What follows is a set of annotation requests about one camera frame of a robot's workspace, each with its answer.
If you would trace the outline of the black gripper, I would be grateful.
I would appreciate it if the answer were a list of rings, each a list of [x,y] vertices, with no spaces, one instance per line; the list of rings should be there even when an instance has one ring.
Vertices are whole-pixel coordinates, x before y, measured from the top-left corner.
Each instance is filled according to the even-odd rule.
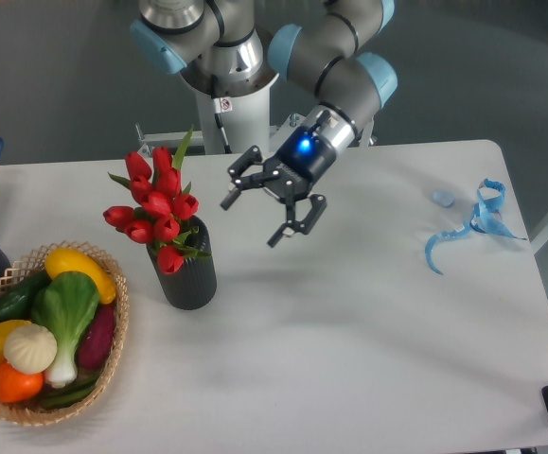
[[[298,128],[263,163],[262,172],[248,175],[246,171],[252,166],[260,166],[263,158],[260,148],[252,146],[227,168],[231,186],[221,202],[221,208],[228,210],[244,190],[263,186],[284,203],[286,210],[286,220],[269,238],[267,244],[273,248],[283,237],[291,237],[297,233],[306,236],[327,208],[325,196],[309,196],[309,193],[336,161],[336,157],[336,151],[328,141],[310,133],[307,128]],[[264,183],[264,174],[271,175],[275,171],[278,172],[277,177]],[[292,198],[286,201],[287,182],[292,182]],[[309,199],[310,209],[303,219],[297,219],[296,202],[306,198]]]

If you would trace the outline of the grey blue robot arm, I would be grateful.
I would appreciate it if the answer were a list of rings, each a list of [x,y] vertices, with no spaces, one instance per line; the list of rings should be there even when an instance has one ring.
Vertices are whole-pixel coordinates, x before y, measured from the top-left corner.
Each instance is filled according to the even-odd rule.
[[[356,140],[398,86],[393,67],[362,47],[392,19],[391,1],[327,1],[318,27],[256,26],[250,1],[143,1],[131,34],[158,70],[180,75],[193,90],[203,146],[236,153],[222,202],[260,188],[286,210],[270,238],[310,232],[326,199],[314,186]],[[315,107],[277,147],[270,144],[270,90],[278,79],[312,94]]]

